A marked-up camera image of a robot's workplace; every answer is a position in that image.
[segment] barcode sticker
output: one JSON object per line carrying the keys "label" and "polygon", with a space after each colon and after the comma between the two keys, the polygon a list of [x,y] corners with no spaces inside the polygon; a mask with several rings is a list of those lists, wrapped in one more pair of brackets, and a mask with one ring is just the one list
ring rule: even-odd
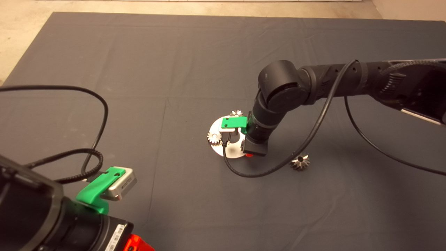
{"label": "barcode sticker", "polygon": [[116,244],[118,244],[119,239],[121,238],[122,231],[124,231],[125,226],[122,224],[118,224],[116,226],[115,232],[113,232],[113,235],[110,238],[110,241],[108,242],[107,248],[105,251],[114,251]]}

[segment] gray table cover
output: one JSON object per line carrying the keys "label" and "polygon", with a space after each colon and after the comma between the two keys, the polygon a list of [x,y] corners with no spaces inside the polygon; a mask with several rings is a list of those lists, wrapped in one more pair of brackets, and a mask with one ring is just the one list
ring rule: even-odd
{"label": "gray table cover", "polygon": [[[98,146],[105,167],[135,170],[138,184],[110,215],[159,251],[444,250],[446,179],[381,155],[334,100],[307,148],[311,166],[259,179],[232,174],[206,142],[215,119],[248,112],[257,75],[287,59],[296,67],[446,57],[446,25],[389,21],[54,13],[6,86],[89,88],[110,106]],[[265,158],[232,160],[244,172],[280,162],[306,137],[323,100],[287,114]],[[351,99],[364,132],[401,158],[446,171],[446,130]],[[0,153],[26,163],[89,147],[102,117],[98,101],[71,92],[3,93]],[[40,172],[79,172],[74,156]],[[85,183],[65,186],[74,198]]]}

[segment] black cable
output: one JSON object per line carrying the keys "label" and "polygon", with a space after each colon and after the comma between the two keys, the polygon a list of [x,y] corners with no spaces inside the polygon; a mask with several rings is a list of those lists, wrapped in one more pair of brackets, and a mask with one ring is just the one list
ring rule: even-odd
{"label": "black cable", "polygon": [[375,148],[376,150],[378,150],[380,153],[384,154],[385,156],[387,156],[387,157],[389,157],[389,158],[391,158],[391,159],[393,159],[393,160],[395,160],[395,161],[397,161],[397,162],[400,162],[400,163],[402,163],[402,164],[404,164],[404,165],[407,165],[407,166],[410,166],[410,167],[413,167],[413,168],[416,168],[416,169],[420,169],[420,170],[423,170],[423,171],[426,171],[426,172],[431,172],[431,173],[439,174],[439,175],[442,175],[442,176],[446,176],[446,172],[442,172],[442,171],[439,171],[439,170],[430,169],[430,168],[427,168],[427,167],[423,167],[423,166],[419,166],[419,165],[416,165],[416,164],[407,162],[407,161],[405,161],[405,160],[402,160],[402,159],[400,159],[400,158],[397,158],[397,157],[395,157],[395,156],[393,156],[393,155],[391,155],[391,154],[388,154],[388,153],[384,152],[383,150],[381,150],[377,145],[375,145],[372,141],[370,141],[370,140],[365,136],[365,134],[359,129],[358,125],[356,124],[356,122],[355,122],[355,120],[353,119],[353,116],[352,116],[352,114],[351,114],[350,106],[348,105],[348,98],[347,98],[346,96],[344,97],[344,103],[345,103],[345,109],[347,110],[347,115],[348,115],[348,118],[350,119],[351,124],[353,125],[353,127],[355,128],[355,130],[359,133],[359,135],[360,135],[360,136],[361,136],[361,137],[362,137],[362,138],[363,138],[369,145],[371,145],[373,148]]}
{"label": "black cable", "polygon": [[55,181],[59,182],[61,184],[67,184],[67,183],[72,183],[72,182],[76,182],[76,181],[81,181],[81,180],[83,180],[85,178],[88,178],[88,177],[90,177],[92,175],[95,175],[99,171],[99,169],[101,169],[102,163],[104,161],[104,157],[102,156],[102,154],[100,152],[98,152],[98,151],[96,151],[94,149],[91,149],[91,148],[79,148],[79,149],[74,149],[74,150],[62,152],[62,153],[59,153],[59,154],[56,154],[56,155],[53,155],[53,156],[50,156],[50,157],[46,157],[46,158],[43,158],[43,159],[40,159],[40,160],[31,162],[31,163],[28,163],[28,164],[24,165],[24,167],[32,169],[32,168],[35,168],[35,167],[38,167],[38,166],[41,166],[41,165],[44,165],[44,164],[47,164],[47,163],[50,163],[50,162],[62,159],[62,158],[65,158],[65,157],[68,157],[70,155],[79,154],[79,153],[88,153],[89,155],[96,156],[98,158],[98,160],[99,160],[98,164],[94,168],[92,168],[91,170],[86,171],[85,173],[81,173],[81,174],[78,174],[78,175],[70,176],[70,177],[67,177],[67,178],[61,178],[61,179],[58,179],[58,180],[55,180]]}
{"label": "black cable", "polygon": [[[10,92],[10,91],[25,91],[25,90],[67,90],[67,91],[77,91],[77,92],[84,92],[87,94],[92,95],[93,97],[97,98],[102,105],[104,106],[104,115],[102,118],[101,127],[99,128],[98,135],[96,136],[95,141],[93,142],[93,145],[91,146],[92,149],[96,149],[99,140],[102,137],[102,133],[104,132],[105,125],[107,123],[108,118],[108,105],[104,98],[102,98],[99,94],[96,92],[78,87],[78,86],[70,86],[70,85],[16,85],[16,86],[2,86],[0,87],[0,92]],[[85,170],[87,168],[88,162],[90,161],[91,154],[87,155],[87,157],[84,160],[84,163],[81,167],[81,173],[86,173]]]}
{"label": "black cable", "polygon": [[333,86],[330,89],[330,93],[327,96],[327,100],[325,101],[325,104],[324,104],[324,106],[322,108],[322,111],[321,111],[318,119],[316,120],[316,123],[313,126],[313,129],[311,130],[310,134],[305,139],[305,141],[301,144],[301,146],[298,149],[296,149],[288,158],[286,158],[284,161],[282,161],[281,163],[279,163],[275,167],[273,167],[273,168],[271,168],[271,169],[269,169],[267,171],[264,171],[262,173],[259,173],[259,174],[246,174],[246,173],[242,173],[242,172],[239,172],[239,171],[235,170],[231,166],[231,164],[229,163],[229,160],[228,160],[228,158],[226,156],[227,141],[225,141],[225,142],[223,142],[223,158],[224,158],[224,162],[226,163],[226,165],[229,168],[229,170],[231,170],[233,173],[235,173],[236,175],[241,176],[241,177],[245,177],[245,178],[259,178],[259,177],[267,176],[268,174],[271,174],[271,173],[281,169],[285,165],[289,164],[293,159],[295,159],[300,153],[302,153],[302,151],[305,150],[305,148],[310,144],[311,140],[316,135],[319,127],[322,124],[322,121],[325,118],[327,110],[328,110],[328,108],[329,108],[329,106],[331,104],[331,100],[335,96],[336,90],[338,89],[338,86],[339,86],[339,83],[342,80],[342,77],[344,76],[344,74],[347,71],[347,69],[355,62],[356,62],[356,60],[353,60],[353,61],[345,64],[344,67],[342,67],[342,70],[339,72],[339,75],[336,77],[336,80],[334,81]]}

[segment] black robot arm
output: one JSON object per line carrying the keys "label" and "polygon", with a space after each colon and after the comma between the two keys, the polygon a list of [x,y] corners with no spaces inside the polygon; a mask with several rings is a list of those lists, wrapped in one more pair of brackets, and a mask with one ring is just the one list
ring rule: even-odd
{"label": "black robot arm", "polygon": [[[259,91],[248,115],[245,153],[264,156],[268,139],[288,111],[326,98],[344,64],[303,66],[275,61],[259,74]],[[356,62],[335,96],[370,95],[380,103],[446,124],[446,60]]]}

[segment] small gear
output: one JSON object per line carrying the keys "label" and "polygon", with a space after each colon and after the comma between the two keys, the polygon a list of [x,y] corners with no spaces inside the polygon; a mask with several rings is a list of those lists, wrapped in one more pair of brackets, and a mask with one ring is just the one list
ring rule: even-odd
{"label": "small gear", "polygon": [[243,112],[240,110],[232,111],[231,114],[229,114],[231,117],[241,117],[243,116]]}
{"label": "small gear", "polygon": [[291,167],[296,171],[303,171],[310,165],[310,158],[308,155],[300,154],[297,158],[291,161]]}
{"label": "small gear", "polygon": [[216,145],[220,144],[220,142],[222,140],[222,135],[221,134],[207,133],[207,140],[209,141],[209,143],[211,145],[216,146]]}

